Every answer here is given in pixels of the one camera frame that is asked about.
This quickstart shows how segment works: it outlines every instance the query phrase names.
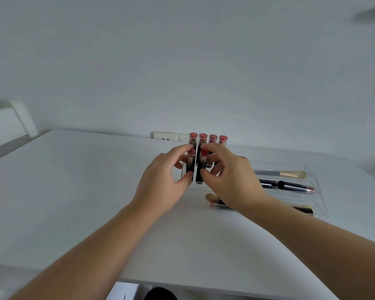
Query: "person's right arm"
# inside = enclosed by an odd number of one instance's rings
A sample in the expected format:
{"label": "person's right arm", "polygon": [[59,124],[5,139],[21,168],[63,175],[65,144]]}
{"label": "person's right arm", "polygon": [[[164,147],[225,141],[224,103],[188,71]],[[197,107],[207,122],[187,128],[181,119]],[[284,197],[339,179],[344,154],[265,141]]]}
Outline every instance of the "person's right arm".
{"label": "person's right arm", "polygon": [[339,299],[375,299],[375,242],[270,197],[247,158],[225,146],[201,148],[214,152],[209,162],[220,161],[201,176],[222,201],[274,235]]}

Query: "hand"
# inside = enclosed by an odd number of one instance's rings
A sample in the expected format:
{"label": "hand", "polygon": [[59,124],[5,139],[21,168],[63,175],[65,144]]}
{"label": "hand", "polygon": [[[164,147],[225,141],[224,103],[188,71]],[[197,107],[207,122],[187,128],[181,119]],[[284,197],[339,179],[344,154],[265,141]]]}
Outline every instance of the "hand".
{"label": "hand", "polygon": [[131,204],[147,208],[158,217],[168,212],[190,186],[193,177],[193,172],[189,171],[175,182],[171,175],[172,166],[182,169],[180,161],[186,163],[184,153],[192,148],[192,144],[180,145],[155,157],[144,171]]}
{"label": "hand", "polygon": [[208,163],[219,161],[210,172],[200,170],[203,181],[230,208],[242,212],[274,200],[262,188],[247,158],[234,155],[222,144],[209,143],[201,149],[214,152],[208,157]]}

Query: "white wall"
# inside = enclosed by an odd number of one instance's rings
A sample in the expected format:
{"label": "white wall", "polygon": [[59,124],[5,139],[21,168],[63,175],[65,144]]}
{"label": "white wall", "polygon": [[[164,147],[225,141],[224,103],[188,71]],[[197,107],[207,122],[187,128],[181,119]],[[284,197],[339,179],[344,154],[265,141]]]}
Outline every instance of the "white wall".
{"label": "white wall", "polygon": [[375,160],[375,0],[0,0],[0,99],[40,130]]}

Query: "electrical outlet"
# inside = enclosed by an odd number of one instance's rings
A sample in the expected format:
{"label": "electrical outlet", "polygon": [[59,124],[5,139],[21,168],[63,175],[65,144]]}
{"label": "electrical outlet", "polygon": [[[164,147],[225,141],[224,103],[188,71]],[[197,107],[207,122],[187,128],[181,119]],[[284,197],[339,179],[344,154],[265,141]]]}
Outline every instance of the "electrical outlet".
{"label": "electrical outlet", "polygon": [[178,134],[165,133],[165,132],[161,132],[161,131],[154,131],[153,132],[153,139],[178,141]]}
{"label": "electrical outlet", "polygon": [[178,141],[189,142],[188,134],[178,134]]}

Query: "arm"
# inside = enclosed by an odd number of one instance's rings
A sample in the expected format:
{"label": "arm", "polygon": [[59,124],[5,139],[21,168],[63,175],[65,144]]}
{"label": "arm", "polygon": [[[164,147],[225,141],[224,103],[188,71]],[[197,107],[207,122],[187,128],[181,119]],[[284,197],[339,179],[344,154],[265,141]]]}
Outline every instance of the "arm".
{"label": "arm", "polygon": [[129,205],[10,300],[104,300],[145,232],[190,185],[192,173],[175,182],[170,172],[173,165],[182,167],[179,161],[191,148],[181,145],[157,156],[143,173]]}
{"label": "arm", "polygon": [[270,197],[249,161],[225,146],[201,148],[215,152],[208,162],[221,161],[201,175],[228,206],[274,235],[340,299],[375,299],[375,242]]}

